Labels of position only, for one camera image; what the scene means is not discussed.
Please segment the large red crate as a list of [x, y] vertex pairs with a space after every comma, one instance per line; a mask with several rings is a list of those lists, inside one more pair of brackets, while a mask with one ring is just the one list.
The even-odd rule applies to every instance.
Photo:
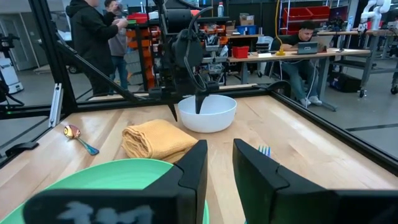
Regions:
[[312, 19], [328, 20], [330, 16], [329, 6], [312, 6], [307, 7], [312, 14]]
[[284, 35], [296, 34], [303, 21], [310, 20], [312, 13], [306, 7], [285, 7], [282, 14], [281, 33]]

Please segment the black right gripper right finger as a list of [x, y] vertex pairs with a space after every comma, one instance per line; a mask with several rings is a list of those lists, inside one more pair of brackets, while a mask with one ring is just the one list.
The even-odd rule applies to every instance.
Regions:
[[247, 224], [398, 224], [398, 190], [326, 189], [242, 139], [233, 169]]

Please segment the white bowl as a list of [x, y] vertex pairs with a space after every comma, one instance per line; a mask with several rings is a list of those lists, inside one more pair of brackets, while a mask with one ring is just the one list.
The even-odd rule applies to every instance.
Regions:
[[195, 96], [178, 103], [183, 125], [197, 133], [215, 133], [228, 128], [233, 122], [237, 101], [223, 95], [207, 96], [199, 114], [195, 111]]

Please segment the small red bin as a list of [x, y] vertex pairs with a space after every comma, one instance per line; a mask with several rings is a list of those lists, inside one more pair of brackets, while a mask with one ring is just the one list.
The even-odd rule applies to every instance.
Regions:
[[234, 46], [232, 48], [232, 56], [234, 58], [238, 59], [247, 58], [248, 53], [249, 53], [249, 46], [241, 46], [241, 47]]

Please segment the blue bin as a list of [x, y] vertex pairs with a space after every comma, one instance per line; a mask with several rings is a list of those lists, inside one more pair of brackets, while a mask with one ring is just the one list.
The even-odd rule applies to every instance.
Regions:
[[257, 26], [256, 25], [236, 26], [236, 30], [241, 35], [255, 35], [255, 34], [257, 34]]

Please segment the shelf rack with orange bins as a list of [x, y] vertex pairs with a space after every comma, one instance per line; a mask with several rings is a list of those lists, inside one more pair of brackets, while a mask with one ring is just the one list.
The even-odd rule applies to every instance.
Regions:
[[133, 12], [127, 16], [129, 26], [126, 36], [128, 58], [132, 60], [126, 66], [127, 80], [132, 85], [140, 85], [147, 91], [158, 84], [158, 66], [160, 56], [157, 46], [160, 43], [160, 25], [158, 19], [148, 19], [143, 12]]

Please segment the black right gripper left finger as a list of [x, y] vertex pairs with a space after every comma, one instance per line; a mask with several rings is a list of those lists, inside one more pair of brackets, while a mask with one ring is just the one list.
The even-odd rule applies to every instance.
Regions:
[[202, 224], [207, 185], [205, 140], [142, 190], [54, 189], [30, 198], [25, 224]]

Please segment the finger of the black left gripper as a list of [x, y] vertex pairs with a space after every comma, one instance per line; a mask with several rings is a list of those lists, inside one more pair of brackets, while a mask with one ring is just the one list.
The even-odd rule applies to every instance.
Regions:
[[175, 109], [175, 105], [172, 103], [172, 104], [168, 104], [167, 106], [169, 107], [170, 111], [172, 112], [174, 120], [177, 122], [178, 118], [177, 118], [177, 112], [176, 112], [176, 109]]
[[207, 96], [208, 96], [207, 93], [196, 93], [195, 94], [195, 112], [196, 112], [196, 114], [200, 114], [202, 104]]

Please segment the grey metal workbench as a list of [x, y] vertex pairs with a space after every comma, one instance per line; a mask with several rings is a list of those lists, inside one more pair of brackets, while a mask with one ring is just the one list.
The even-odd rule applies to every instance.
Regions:
[[381, 68], [376, 67], [374, 64], [377, 60], [387, 60], [386, 52], [388, 47], [388, 41], [393, 40], [395, 37], [398, 38], [396, 30], [366, 30], [366, 31], [328, 31], [328, 32], [317, 32], [317, 36], [341, 36], [340, 51], [347, 51], [349, 47], [349, 41], [352, 35], [358, 36], [358, 50], [368, 50], [369, 53], [365, 53], [363, 58], [364, 62], [348, 60], [344, 56], [341, 56], [339, 60], [332, 61], [332, 65], [349, 68], [355, 68], [362, 70], [362, 79], [359, 88], [359, 97], [362, 98], [366, 92], [366, 85], [368, 84], [370, 75], [382, 74], [382, 73], [395, 73], [398, 72], [398, 68]]

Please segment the standing person in black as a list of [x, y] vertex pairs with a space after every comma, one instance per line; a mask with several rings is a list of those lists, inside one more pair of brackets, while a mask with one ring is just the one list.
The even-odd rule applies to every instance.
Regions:
[[65, 12], [70, 18], [73, 48], [77, 54], [110, 77], [114, 64], [108, 41], [127, 27], [128, 21], [118, 19], [115, 9], [100, 14], [96, 10], [98, 4], [98, 0], [71, 0]]

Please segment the folded yellow cloth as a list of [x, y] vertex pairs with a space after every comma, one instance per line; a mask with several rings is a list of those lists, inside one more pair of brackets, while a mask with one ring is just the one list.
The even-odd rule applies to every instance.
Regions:
[[179, 161], [198, 140], [172, 123], [155, 119], [126, 127], [121, 147], [130, 158], [157, 159], [169, 163]]

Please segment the green plate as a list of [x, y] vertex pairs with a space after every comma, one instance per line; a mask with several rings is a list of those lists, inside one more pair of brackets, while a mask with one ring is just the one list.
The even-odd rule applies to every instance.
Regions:
[[171, 169], [154, 159], [121, 159], [78, 171], [48, 186], [49, 189], [143, 189]]

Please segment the wooden top desk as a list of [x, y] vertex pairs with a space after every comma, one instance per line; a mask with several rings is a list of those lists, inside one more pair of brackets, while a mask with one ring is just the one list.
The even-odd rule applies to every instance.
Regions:
[[347, 56], [347, 55], [365, 55], [369, 54], [370, 50], [358, 50], [358, 49], [336, 49], [329, 48], [326, 52], [317, 53], [317, 54], [306, 54], [306, 55], [298, 55], [294, 52], [286, 52], [284, 55], [276, 55], [271, 53], [266, 54], [257, 54], [250, 52], [246, 58], [234, 58], [228, 57], [228, 62], [241, 62], [241, 83], [246, 84], [248, 81], [248, 72], [245, 65], [247, 63], [256, 63], [256, 62], [268, 62], [268, 61], [288, 61], [288, 60], [308, 60], [308, 59], [316, 59], [319, 65], [318, 69], [318, 84], [317, 84], [317, 92], [319, 95], [319, 99], [322, 100], [323, 106], [328, 108], [329, 110], [336, 111], [337, 107], [327, 103], [324, 100], [325, 90], [326, 90], [326, 80], [328, 75], [328, 68], [330, 64], [330, 57], [336, 56]]

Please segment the black metal table frame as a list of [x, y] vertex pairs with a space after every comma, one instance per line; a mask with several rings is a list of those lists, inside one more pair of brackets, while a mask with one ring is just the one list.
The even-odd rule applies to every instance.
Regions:
[[[55, 24], [50, 18], [50, 11], [46, 0], [28, 1], [30, 8], [33, 10], [35, 22], [39, 27], [40, 36], [44, 41], [44, 50], [50, 64], [50, 68], [55, 76], [55, 81], [56, 83], [61, 83], [63, 85], [64, 92], [61, 114], [64, 117], [67, 117], [72, 113], [79, 112], [166, 105], [159, 100], [151, 100], [146, 96], [136, 98], [132, 93], [121, 89], [109, 78], [105, 77], [98, 69], [92, 66], [92, 64], [78, 56], [72, 48], [62, 42], [61, 37], [55, 30]], [[106, 82], [115, 88], [118, 93], [121, 94], [121, 97], [119, 99], [104, 100], [102, 102], [77, 102], [72, 90], [72, 84], [70, 82], [66, 66], [63, 61], [66, 57], [70, 58], [76, 63], [79, 63], [89, 72], [97, 73], [101, 81]], [[287, 96], [287, 82], [277, 82], [275, 84], [269, 85], [262, 84], [260, 86], [249, 85], [247, 87], [239, 86], [225, 88], [219, 90], [218, 94], [230, 96], [232, 98], [271, 96], [313, 124], [321, 127], [324, 131], [328, 132], [339, 141], [345, 143], [353, 150], [367, 157], [370, 161], [375, 162], [385, 170], [388, 170], [390, 173], [398, 176], [398, 159], [393, 158], [370, 143], [357, 138], [346, 130], [331, 124], [315, 113], [312, 113], [311, 111], [300, 106], [298, 103], [293, 102]]]

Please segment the white machine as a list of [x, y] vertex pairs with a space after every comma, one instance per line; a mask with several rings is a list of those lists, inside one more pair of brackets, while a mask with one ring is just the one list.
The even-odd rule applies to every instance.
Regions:
[[24, 90], [22, 83], [17, 77], [16, 70], [10, 58], [0, 52], [0, 72], [1, 79], [4, 80], [9, 88], [9, 94], [13, 95]]

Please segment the iridescent spoon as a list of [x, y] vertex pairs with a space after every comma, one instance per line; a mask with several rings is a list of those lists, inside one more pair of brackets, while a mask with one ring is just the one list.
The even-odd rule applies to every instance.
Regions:
[[89, 145], [88, 143], [86, 143], [84, 140], [82, 140], [80, 138], [81, 131], [76, 126], [71, 125], [71, 124], [66, 125], [63, 129], [63, 133], [68, 139], [75, 139], [75, 140], [79, 141], [90, 155], [95, 156], [100, 153], [100, 151], [98, 149]]

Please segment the small cardboard box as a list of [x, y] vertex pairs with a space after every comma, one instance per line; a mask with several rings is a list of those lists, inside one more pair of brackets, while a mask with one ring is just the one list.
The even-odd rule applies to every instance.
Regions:
[[254, 15], [247, 13], [240, 13], [239, 23], [241, 26], [253, 26], [254, 25]]

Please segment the seated person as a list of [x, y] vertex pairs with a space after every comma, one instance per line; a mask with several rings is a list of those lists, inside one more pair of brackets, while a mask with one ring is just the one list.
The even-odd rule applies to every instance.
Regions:
[[[281, 39], [281, 42], [275, 38], [272, 42], [271, 50], [283, 48], [284, 52], [296, 52], [298, 51], [299, 43], [311, 41], [314, 30], [315, 23], [313, 21], [303, 21], [297, 34], [288, 35]], [[292, 91], [303, 106], [310, 106], [311, 104], [322, 105], [315, 87], [310, 87], [309, 95], [304, 90], [302, 75], [305, 76], [309, 85], [318, 79], [318, 71], [311, 61], [283, 62], [280, 63], [280, 68], [289, 76]]]

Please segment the grey laptop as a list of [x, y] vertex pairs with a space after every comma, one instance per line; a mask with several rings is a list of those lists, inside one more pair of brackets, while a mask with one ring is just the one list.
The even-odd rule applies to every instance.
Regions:
[[297, 54], [317, 54], [318, 53], [318, 42], [299, 42], [297, 45]]

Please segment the silver aluminium bar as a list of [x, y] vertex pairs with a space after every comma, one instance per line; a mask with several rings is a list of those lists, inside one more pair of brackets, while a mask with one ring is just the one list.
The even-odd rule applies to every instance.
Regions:
[[53, 91], [52, 104], [49, 115], [49, 127], [54, 128], [60, 122], [63, 102], [63, 88], [61, 83], [56, 83]]

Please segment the black bag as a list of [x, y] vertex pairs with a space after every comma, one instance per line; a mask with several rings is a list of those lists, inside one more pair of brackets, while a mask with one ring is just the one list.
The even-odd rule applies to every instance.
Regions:
[[327, 81], [329, 87], [343, 93], [356, 93], [361, 85], [360, 79], [340, 72], [331, 72]]

